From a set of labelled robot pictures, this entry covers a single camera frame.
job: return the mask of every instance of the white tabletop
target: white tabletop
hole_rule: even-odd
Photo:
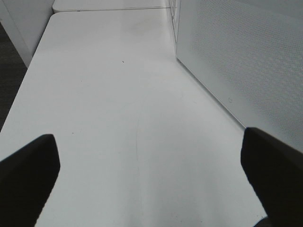
[[[100,11],[118,9],[156,9],[169,6],[169,0],[55,0],[55,13],[63,11]]]
[[[0,133],[0,158],[55,135],[38,227],[250,227],[265,212],[241,128],[176,61],[168,9],[51,17]]]

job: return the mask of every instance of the gray carpet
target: gray carpet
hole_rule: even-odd
[[[26,71],[26,66],[0,24],[0,130]]]

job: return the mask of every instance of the black object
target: black object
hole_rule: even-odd
[[[241,164],[272,225],[303,227],[303,154],[257,128],[247,128]]]
[[[268,217],[263,218],[254,227],[273,227]]]
[[[42,135],[0,162],[0,227],[33,227],[60,170],[53,135]]]

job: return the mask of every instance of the perforated panel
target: perforated panel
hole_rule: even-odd
[[[177,56],[243,125],[303,151],[303,1],[283,2],[182,1]]]

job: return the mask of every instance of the white surface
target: white surface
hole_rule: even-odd
[[[253,226],[243,129],[176,61],[169,9],[51,17],[0,133],[4,158],[55,135],[37,227]]]
[[[22,60],[29,66],[53,14],[53,0],[1,0],[0,18]]]
[[[99,11],[118,9],[166,8],[169,0],[55,0],[55,13],[63,11]]]

